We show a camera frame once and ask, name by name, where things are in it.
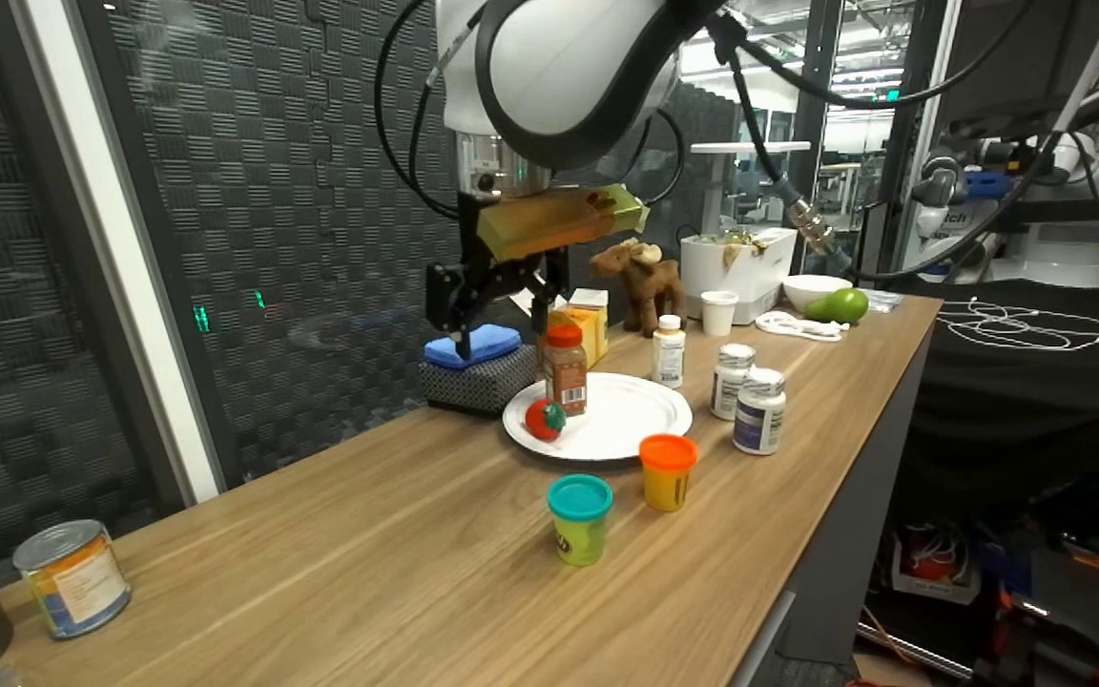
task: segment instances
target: wooden countertop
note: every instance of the wooden countertop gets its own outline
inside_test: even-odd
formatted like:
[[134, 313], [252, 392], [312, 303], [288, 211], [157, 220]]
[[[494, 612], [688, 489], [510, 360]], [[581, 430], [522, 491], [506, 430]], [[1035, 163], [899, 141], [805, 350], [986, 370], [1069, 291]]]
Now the wooden countertop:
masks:
[[[55, 640], [26, 593], [3, 589], [3, 664], [26, 687], [726, 685], [935, 310], [908, 296], [843, 345], [737, 327], [791, 379], [771, 458], [734, 452], [705, 412], [726, 340], [692, 332], [696, 489], [655, 515], [632, 462], [598, 464], [617, 505], [592, 570], [558, 561], [541, 505], [576, 464], [531, 458], [494, 420], [422, 407], [118, 538], [134, 604], [88, 636]], [[649, 365], [637, 335], [603, 360]]]

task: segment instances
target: orange cup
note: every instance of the orange cup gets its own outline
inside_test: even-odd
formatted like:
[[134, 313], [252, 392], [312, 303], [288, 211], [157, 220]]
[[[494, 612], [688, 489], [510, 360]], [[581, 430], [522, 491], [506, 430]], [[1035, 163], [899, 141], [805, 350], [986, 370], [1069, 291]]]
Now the orange cup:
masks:
[[700, 448], [683, 436], [649, 436], [637, 443], [641, 496], [655, 513], [676, 513], [696, 476]]

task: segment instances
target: bottle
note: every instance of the bottle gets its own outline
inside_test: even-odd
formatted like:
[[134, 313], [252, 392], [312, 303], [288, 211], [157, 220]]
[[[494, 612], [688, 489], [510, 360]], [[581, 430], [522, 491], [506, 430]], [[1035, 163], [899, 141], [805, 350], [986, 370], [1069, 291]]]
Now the bottle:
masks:
[[785, 380], [771, 365], [753, 365], [737, 396], [734, 443], [745, 456], [775, 456], [785, 412]]
[[688, 332], [676, 313], [662, 313], [651, 380], [678, 384], [688, 379]]
[[753, 347], [745, 347], [745, 345], [717, 347], [717, 365], [714, 365], [714, 380], [711, 380], [711, 412], [717, 420], [734, 422], [740, 380], [745, 380], [748, 365], [753, 365]]
[[541, 335], [541, 370], [551, 405], [565, 415], [583, 415], [586, 407], [586, 354], [581, 323], [555, 317]]

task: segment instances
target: brown bottle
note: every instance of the brown bottle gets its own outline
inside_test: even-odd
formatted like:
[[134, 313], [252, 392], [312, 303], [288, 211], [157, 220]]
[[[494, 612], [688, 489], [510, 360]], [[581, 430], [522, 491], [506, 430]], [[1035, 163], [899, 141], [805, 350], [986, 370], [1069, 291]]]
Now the brown bottle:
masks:
[[586, 407], [586, 360], [583, 332], [571, 322], [551, 322], [541, 335], [545, 396], [565, 415], [583, 415]]

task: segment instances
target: green object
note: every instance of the green object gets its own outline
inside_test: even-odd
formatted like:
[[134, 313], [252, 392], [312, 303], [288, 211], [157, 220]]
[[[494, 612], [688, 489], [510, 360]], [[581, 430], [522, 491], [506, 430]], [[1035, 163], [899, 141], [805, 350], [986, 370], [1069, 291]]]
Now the green object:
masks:
[[840, 322], [840, 323], [860, 323], [865, 317], [865, 293], [861, 291], [835, 291], [828, 296], [817, 296], [805, 310], [810, 322]]
[[595, 566], [606, 538], [614, 489], [592, 472], [565, 472], [551, 486], [555, 542], [565, 566]]
[[206, 305], [193, 305], [193, 313], [191, 313], [191, 317], [193, 317], [193, 327], [199, 327], [199, 332], [215, 332], [215, 317], [211, 317], [211, 310], [206, 310]]
[[545, 422], [551, 422], [555, 430], [562, 430], [562, 428], [565, 428], [565, 407], [562, 407], [562, 405], [545, 405]]

